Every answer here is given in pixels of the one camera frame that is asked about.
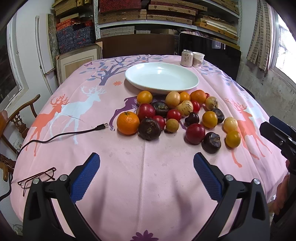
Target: orange deer print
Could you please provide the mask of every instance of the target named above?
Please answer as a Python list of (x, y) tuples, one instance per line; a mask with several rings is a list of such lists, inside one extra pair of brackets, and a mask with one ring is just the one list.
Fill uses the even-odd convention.
[[(241, 134), (242, 136), (242, 144), (243, 146), (249, 151), (247, 145), (246, 145), (246, 136), (253, 136), (253, 138), (255, 139), (256, 145), (260, 151), (260, 154), (262, 157), (265, 157), (263, 155), (263, 153), (261, 152), (261, 149), (258, 145), (258, 141), (265, 146), (268, 150), (269, 148), (263, 143), (263, 141), (260, 139), (260, 137), (257, 135), (256, 133), (256, 129), (254, 126), (254, 123), (252, 122), (252, 120), (249, 117), (252, 117), (252, 115), (246, 111), (244, 111), (247, 107), (243, 106), (242, 104), (236, 103), (233, 100), (230, 102), (229, 99), (225, 99), (226, 102), (229, 102), (239, 113), (242, 114), (242, 116), (244, 117), (245, 120), (237, 120), (237, 123), (239, 125), (238, 128), (238, 132)], [(232, 158), (234, 160), (234, 163), (238, 166), (238, 167), (242, 167), (242, 165), (240, 163), (238, 163), (238, 161), (236, 160), (235, 156), (234, 156), (234, 151), (233, 149), (231, 150), (231, 155)], [(250, 155), (254, 158), (256, 158), (257, 160), (259, 160), (259, 157), (256, 156), (255, 154), (250, 152)]]
[[(68, 97), (64, 100), (65, 94), (58, 97), (55, 101), (55, 103), (52, 102), (54, 98), (50, 101), (50, 104), (52, 105), (53, 109), (49, 114), (39, 114), (32, 124), (31, 127), (36, 127), (34, 133), (32, 134), (30, 140), (32, 140), (33, 136), (37, 133), (37, 140), (39, 140), (40, 133), (43, 127), (47, 125), (48, 122), (50, 122), (53, 118), (55, 113), (60, 113), (62, 110), (62, 105), (68, 104)], [(37, 142), (34, 149), (34, 156), (36, 156), (36, 148), (37, 148)]]

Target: plate rim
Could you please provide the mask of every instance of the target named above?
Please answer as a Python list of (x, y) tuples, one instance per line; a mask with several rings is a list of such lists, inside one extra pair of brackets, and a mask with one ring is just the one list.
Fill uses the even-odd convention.
[[(127, 72), (130, 68), (132, 68), (132, 67), (134, 67), (134, 66), (137, 66), (137, 65), (139, 65), (139, 64), (156, 64), (156, 63), (159, 63), (159, 64), (165, 64), (165, 65), (168, 64), (168, 65), (178, 66), (178, 67), (180, 67), (180, 68), (183, 68), (183, 69), (185, 69), (185, 70), (191, 72), (193, 75), (196, 76), (196, 78), (197, 78), (197, 84), (196, 84), (195, 86), (193, 86), (193, 87), (185, 88), (185, 89), (181, 89), (181, 90), (176, 90), (176, 89), (174, 89), (174, 90), (171, 90), (171, 89), (162, 89), (162, 88), (154, 88), (154, 87), (149, 87), (149, 86), (139, 85), (138, 83), (135, 83), (134, 81), (132, 81), (131, 79), (129, 79), (129, 78), (126, 76), (126, 72)], [(160, 90), (160, 91), (184, 91), (184, 90), (190, 90), (190, 89), (193, 89), (194, 87), (198, 86), (198, 84), (200, 83), (200, 79), (199, 79), (199, 77), (198, 77), (195, 73), (193, 73), (192, 71), (190, 71), (190, 70), (188, 70), (188, 69), (186, 69), (186, 68), (184, 68), (184, 67), (182, 67), (182, 66), (180, 66), (180, 65), (171, 64), (171, 63), (165, 63), (165, 62), (138, 63), (138, 64), (135, 64), (135, 65), (129, 67), (129, 68), (125, 71), (124, 75), (125, 75), (125, 78), (128, 80), (128, 82), (130, 82), (130, 83), (133, 83), (133, 84), (135, 84), (135, 85), (138, 85), (138, 86), (141, 86), (141, 87), (144, 87), (144, 88), (149, 88), (149, 89), (153, 89), (153, 90)]]

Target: picture frame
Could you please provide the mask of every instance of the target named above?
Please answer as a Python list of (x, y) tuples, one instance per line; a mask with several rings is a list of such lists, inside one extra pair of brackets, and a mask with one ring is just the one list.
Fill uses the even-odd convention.
[(57, 78), (59, 86), (80, 66), (90, 61), (102, 59), (99, 43), (81, 47), (61, 54), (57, 59)]

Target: plate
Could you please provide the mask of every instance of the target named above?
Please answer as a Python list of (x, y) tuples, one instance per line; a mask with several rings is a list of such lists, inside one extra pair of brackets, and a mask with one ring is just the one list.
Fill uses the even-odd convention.
[(156, 94), (187, 91), (199, 83), (190, 70), (168, 63), (136, 64), (127, 69), (126, 79), (138, 89)]

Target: hand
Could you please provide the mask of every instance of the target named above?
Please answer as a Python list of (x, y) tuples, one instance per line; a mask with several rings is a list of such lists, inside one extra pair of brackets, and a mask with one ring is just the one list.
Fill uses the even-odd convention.
[[(288, 168), (290, 162), (286, 160), (286, 167)], [(276, 189), (276, 199), (271, 204), (271, 210), (278, 215), (280, 210), (284, 207), (288, 193), (288, 181), (290, 174), (284, 177), (284, 180), (278, 185)]]

